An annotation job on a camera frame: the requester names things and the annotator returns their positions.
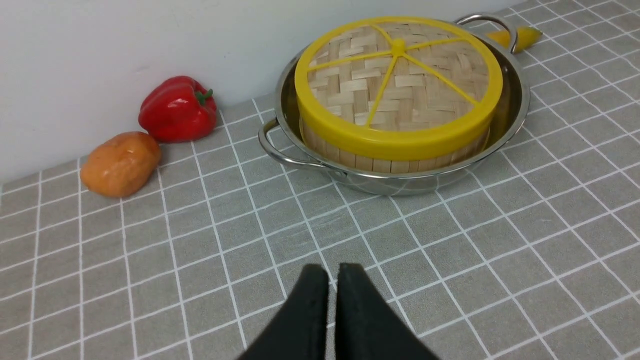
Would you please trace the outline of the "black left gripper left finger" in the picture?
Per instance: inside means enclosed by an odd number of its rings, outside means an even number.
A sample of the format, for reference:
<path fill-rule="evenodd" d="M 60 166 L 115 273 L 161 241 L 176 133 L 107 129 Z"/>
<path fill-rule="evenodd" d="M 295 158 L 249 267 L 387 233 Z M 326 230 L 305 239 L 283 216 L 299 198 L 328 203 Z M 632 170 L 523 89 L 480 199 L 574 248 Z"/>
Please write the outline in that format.
<path fill-rule="evenodd" d="M 240 360 L 323 360 L 326 354 L 329 275 L 306 264 L 287 297 Z"/>

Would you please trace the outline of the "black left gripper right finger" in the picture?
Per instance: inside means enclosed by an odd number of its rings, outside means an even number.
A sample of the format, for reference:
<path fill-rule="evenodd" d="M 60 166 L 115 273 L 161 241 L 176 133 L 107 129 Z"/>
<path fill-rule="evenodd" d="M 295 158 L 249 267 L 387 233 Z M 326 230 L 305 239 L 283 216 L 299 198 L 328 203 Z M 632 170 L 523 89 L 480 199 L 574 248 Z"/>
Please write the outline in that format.
<path fill-rule="evenodd" d="M 437 360 L 393 312 L 364 267 L 341 263 L 334 351 L 338 360 Z"/>

